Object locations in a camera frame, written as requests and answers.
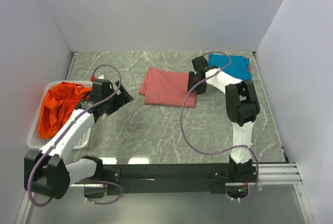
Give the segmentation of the orange t-shirt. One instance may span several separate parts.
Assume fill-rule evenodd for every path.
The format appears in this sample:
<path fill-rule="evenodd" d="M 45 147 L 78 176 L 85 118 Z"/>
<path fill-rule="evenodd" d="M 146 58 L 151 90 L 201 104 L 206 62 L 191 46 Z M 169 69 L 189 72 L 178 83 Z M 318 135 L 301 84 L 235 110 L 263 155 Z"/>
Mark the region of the orange t-shirt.
<path fill-rule="evenodd" d="M 48 89 L 40 109 L 40 138 L 53 138 L 68 121 L 76 104 L 90 91 L 90 87 L 73 82 L 61 82 Z"/>

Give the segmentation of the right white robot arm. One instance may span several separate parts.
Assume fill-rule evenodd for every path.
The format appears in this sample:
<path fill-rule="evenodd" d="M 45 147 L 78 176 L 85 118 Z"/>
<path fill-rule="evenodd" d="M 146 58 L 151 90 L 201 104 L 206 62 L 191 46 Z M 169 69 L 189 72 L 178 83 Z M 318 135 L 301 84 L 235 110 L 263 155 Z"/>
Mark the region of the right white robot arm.
<path fill-rule="evenodd" d="M 233 146 L 227 149 L 231 154 L 229 169 L 224 176 L 239 182 L 256 173 L 250 146 L 260 105 L 254 84 L 251 80 L 235 78 L 216 65 L 210 66 L 204 56 L 191 62 L 194 71 L 188 74 L 188 94 L 203 94 L 208 84 L 225 94 L 226 113 L 233 124 Z"/>

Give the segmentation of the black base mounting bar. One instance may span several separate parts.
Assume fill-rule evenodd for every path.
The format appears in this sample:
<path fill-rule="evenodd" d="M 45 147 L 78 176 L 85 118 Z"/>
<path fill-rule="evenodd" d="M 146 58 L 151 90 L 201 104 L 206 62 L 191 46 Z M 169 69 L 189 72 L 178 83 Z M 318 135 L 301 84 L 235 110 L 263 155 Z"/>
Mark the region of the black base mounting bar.
<path fill-rule="evenodd" d="M 227 183 L 255 182 L 258 169 L 251 165 L 137 164 L 104 165 L 96 180 L 117 183 L 125 194 L 134 193 L 226 193 Z"/>

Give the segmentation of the aluminium frame rail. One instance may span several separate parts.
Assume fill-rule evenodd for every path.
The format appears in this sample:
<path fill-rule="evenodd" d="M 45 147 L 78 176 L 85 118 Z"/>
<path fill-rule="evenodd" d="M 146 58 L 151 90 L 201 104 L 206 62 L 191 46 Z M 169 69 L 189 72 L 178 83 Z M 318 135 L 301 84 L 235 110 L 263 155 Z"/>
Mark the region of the aluminium frame rail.
<path fill-rule="evenodd" d="M 48 189 L 64 189 L 73 184 L 113 182 L 124 185 L 125 180 L 215 180 L 221 183 L 281 183 L 294 184 L 301 181 L 295 164 L 252 165 L 239 172 L 229 164 L 126 164 L 98 165 L 84 159 L 69 165 L 40 165 L 33 175 L 32 183 Z"/>

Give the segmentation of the folded blue t-shirt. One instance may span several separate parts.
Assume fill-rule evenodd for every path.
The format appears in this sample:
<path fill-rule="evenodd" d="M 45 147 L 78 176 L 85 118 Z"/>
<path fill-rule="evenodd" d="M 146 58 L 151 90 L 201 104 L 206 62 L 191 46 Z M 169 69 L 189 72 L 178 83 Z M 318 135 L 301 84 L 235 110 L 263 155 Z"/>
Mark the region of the folded blue t-shirt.
<path fill-rule="evenodd" d="M 228 65 L 229 58 L 225 55 L 218 55 L 218 54 L 210 54 L 208 57 L 208 64 L 210 66 L 217 66 L 219 68 L 223 68 L 222 70 L 237 79 L 240 80 L 247 80 L 247 72 L 244 63 L 244 56 L 240 55 L 230 55 L 232 60 L 231 64 L 225 68 L 224 66 Z"/>

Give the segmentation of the salmon pink t-shirt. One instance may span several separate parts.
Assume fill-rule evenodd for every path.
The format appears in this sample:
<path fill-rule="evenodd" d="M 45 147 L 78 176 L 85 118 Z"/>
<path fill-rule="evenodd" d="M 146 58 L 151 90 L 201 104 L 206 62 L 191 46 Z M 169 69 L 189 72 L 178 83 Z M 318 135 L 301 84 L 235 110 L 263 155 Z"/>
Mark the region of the salmon pink t-shirt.
<path fill-rule="evenodd" d="M 189 74 L 185 72 L 163 71 L 150 67 L 146 72 L 138 93 L 143 95 L 145 104 L 176 106 L 185 104 L 187 108 L 194 108 L 196 94 L 187 96 Z"/>

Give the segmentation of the white plastic basket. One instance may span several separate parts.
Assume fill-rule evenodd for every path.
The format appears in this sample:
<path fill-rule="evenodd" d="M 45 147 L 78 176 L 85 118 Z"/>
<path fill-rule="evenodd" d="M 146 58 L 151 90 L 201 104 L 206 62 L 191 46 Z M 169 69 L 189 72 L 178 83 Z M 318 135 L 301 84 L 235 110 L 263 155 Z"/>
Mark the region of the white plastic basket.
<path fill-rule="evenodd" d="M 62 81 L 54 81 L 49 83 L 43 93 L 43 96 L 40 100 L 39 106 L 35 112 L 35 116 L 33 118 L 32 121 L 32 125 L 31 125 L 31 129 L 28 135 L 28 139 L 27 139 L 27 146 L 31 149 L 39 149 L 42 146 L 44 146 L 48 141 L 50 141 L 50 139 L 41 139 L 38 133 L 38 126 L 39 126 L 39 118 L 40 118 L 40 109 L 41 109 L 41 104 L 42 101 L 47 93 L 47 91 L 51 88 L 53 88 L 54 86 L 60 84 Z M 91 128 L 89 128 L 82 136 L 81 138 L 77 141 L 76 145 L 74 146 L 74 150 L 79 150 L 82 149 L 84 147 L 86 147 L 88 145 L 89 142 L 89 137 L 91 134 Z"/>

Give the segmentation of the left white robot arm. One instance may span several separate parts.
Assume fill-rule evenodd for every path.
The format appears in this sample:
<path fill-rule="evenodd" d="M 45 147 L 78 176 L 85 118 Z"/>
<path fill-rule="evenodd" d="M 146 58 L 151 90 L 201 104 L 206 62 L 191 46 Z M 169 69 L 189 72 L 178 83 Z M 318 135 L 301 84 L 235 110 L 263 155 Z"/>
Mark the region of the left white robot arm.
<path fill-rule="evenodd" d="M 97 79 L 92 89 L 76 104 L 70 118 L 58 133 L 39 150 L 29 151 L 24 158 L 24 188 L 33 193 L 60 199 L 70 185 L 88 179 L 99 183 L 104 176 L 100 158 L 83 156 L 67 164 L 78 140 L 103 115 L 111 115 L 133 101 L 121 81 L 111 83 Z"/>

